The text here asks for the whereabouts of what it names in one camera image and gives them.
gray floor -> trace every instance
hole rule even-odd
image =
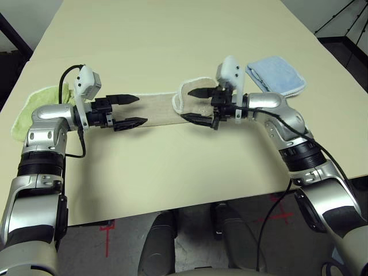
[[[230,202],[256,235],[272,203],[271,195]],[[176,271],[204,266],[226,268],[228,261],[223,243],[212,236],[209,204],[183,208],[179,213]],[[100,231],[99,227],[70,228],[59,250],[62,275],[136,276],[144,240],[156,215],[116,220],[115,228],[109,231],[108,257],[106,231]],[[276,208],[273,216],[264,231],[262,243],[269,272],[275,275],[320,275],[320,267],[329,259],[333,248],[329,238],[307,227],[292,194],[284,199],[280,208]]]

beige towel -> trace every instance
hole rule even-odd
[[[212,78],[201,77],[183,82],[177,92],[135,95],[140,98],[139,101],[130,105],[113,105],[113,117],[117,121],[130,117],[148,118],[142,127],[150,127],[187,122],[180,116],[185,113],[211,116],[211,100],[189,96],[188,92],[196,88],[216,86],[217,83]]]

table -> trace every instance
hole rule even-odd
[[[0,210],[22,150],[10,137],[14,119],[28,94],[56,85],[68,66],[98,72],[101,97],[158,93],[214,77],[229,54],[243,65],[288,60],[308,83],[289,105],[348,177],[367,174],[365,91],[280,1],[64,0],[0,114]],[[248,76],[245,90],[260,92]],[[193,124],[91,129],[87,156],[67,160],[69,224],[283,190],[288,172],[265,133],[251,122],[222,123],[217,132]],[[80,151],[69,133],[67,152]]]

white wall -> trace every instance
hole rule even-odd
[[[350,0],[281,1],[312,32],[350,2]],[[61,3],[62,0],[0,0],[0,11],[28,45],[35,49]],[[317,36],[343,36],[364,5],[365,0],[355,0],[348,9],[319,31]],[[348,35],[353,42],[358,39],[367,17],[368,8]],[[368,54],[368,29],[363,34],[358,46]],[[0,32],[0,51],[13,49],[15,47]]]
[[[281,0],[284,5],[311,31],[318,30],[334,14],[351,0]],[[356,19],[366,4],[365,0],[355,0],[346,10],[335,17],[317,33],[317,37],[344,36],[347,28]],[[368,7],[350,30],[348,37],[356,43],[368,18]],[[368,55],[368,28],[363,33],[358,47]]]
[[[0,12],[35,49],[63,0],[0,0]],[[16,47],[0,32],[0,52]]]

cable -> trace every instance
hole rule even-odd
[[[272,211],[276,208],[276,206],[282,201],[282,199],[285,197],[285,195],[288,194],[290,187],[292,186],[292,180],[290,179],[289,184],[286,188],[286,190],[284,191],[284,193],[282,194],[282,196],[279,197],[279,199],[274,203],[274,205],[272,205],[271,209],[269,210],[269,212],[266,215],[266,218],[264,218],[262,226],[260,228],[260,232],[259,232],[259,237],[258,237],[258,242],[257,242],[257,265],[256,265],[256,271],[259,271],[259,251],[260,251],[260,240],[262,239],[262,234],[263,234],[263,230],[265,228],[265,225],[272,213]]]
[[[288,125],[283,119],[281,119],[280,115],[272,113],[272,112],[268,112],[262,109],[257,109],[257,108],[244,108],[244,107],[236,107],[236,109],[240,109],[240,110],[244,110],[244,111],[251,111],[251,112],[259,112],[259,113],[264,113],[267,114],[269,116],[272,116],[274,118],[276,118],[281,124],[283,124],[288,130],[290,130],[291,132],[299,135],[300,137],[304,138],[305,140],[315,144],[320,150],[322,150],[330,159],[331,161],[335,164],[335,166],[338,168],[338,170],[340,171],[342,177],[344,178],[344,181],[346,183],[346,185],[348,186],[348,188],[350,189],[350,192],[354,195],[354,191],[351,187],[350,181],[347,178],[345,172],[343,171],[343,169],[341,168],[341,166],[339,165],[339,163],[336,161],[336,159],[327,151],[327,149],[325,149],[321,144],[319,144],[315,139],[313,138],[309,138],[307,135],[295,130],[294,128],[292,128],[290,125]]]
[[[83,137],[83,128],[78,128],[78,136],[80,140],[80,145],[82,146],[82,155],[65,154],[65,156],[73,158],[83,158],[86,156],[86,143],[85,138]]]
[[[82,69],[82,67],[83,67],[82,64],[73,65],[69,67],[68,69],[66,69],[65,72],[63,73],[62,77],[60,78],[60,82],[59,82],[59,104],[62,104],[63,102],[64,78],[71,70],[76,69],[76,68]],[[83,137],[83,128],[78,128],[78,136],[80,140],[80,145],[82,146],[82,155],[65,154],[65,156],[73,157],[73,158],[83,158],[86,156],[86,144],[85,144],[85,138]]]
[[[276,118],[281,124],[283,124],[288,130],[290,130],[291,132],[297,134],[298,136],[304,138],[305,140],[309,141],[310,143],[313,143],[314,145],[316,145],[320,150],[322,150],[330,159],[331,161],[334,163],[334,165],[338,168],[338,170],[340,171],[342,177],[344,178],[344,181],[346,183],[346,185],[348,186],[348,188],[350,189],[350,192],[354,195],[354,191],[350,185],[350,181],[347,178],[345,172],[343,171],[343,169],[341,168],[341,166],[339,165],[339,163],[336,161],[336,159],[327,151],[327,149],[325,149],[321,144],[319,144],[315,139],[308,137],[307,135],[297,131],[296,129],[292,128],[290,125],[288,125],[283,119],[281,119],[281,116],[272,112],[268,112],[262,109],[257,109],[257,108],[244,108],[244,107],[238,107],[236,106],[236,109],[240,109],[240,110],[244,110],[244,111],[251,111],[251,112],[259,112],[259,113],[264,113],[267,114],[271,117]],[[290,187],[292,185],[292,180],[290,179],[289,181],[289,185],[287,186],[286,190],[284,191],[284,193],[282,194],[282,196],[274,203],[274,205],[271,207],[271,209],[269,210],[269,212],[266,215],[265,220],[263,221],[263,224],[261,226],[260,229],[260,233],[259,233],[259,238],[258,238],[258,243],[257,243],[257,264],[256,264],[256,271],[259,271],[259,251],[260,251],[260,241],[262,239],[262,234],[263,234],[263,229],[265,228],[266,222],[268,220],[268,218],[270,217],[272,211],[275,209],[275,207],[280,203],[280,201],[285,197],[285,195],[288,194]]]
[[[60,82],[59,82],[59,104],[62,104],[63,102],[63,82],[64,82],[64,78],[66,77],[66,75],[73,69],[79,68],[82,69],[83,65],[79,64],[79,65],[73,65],[71,67],[69,67],[68,69],[65,70],[65,72],[63,73],[62,77],[60,78]]]

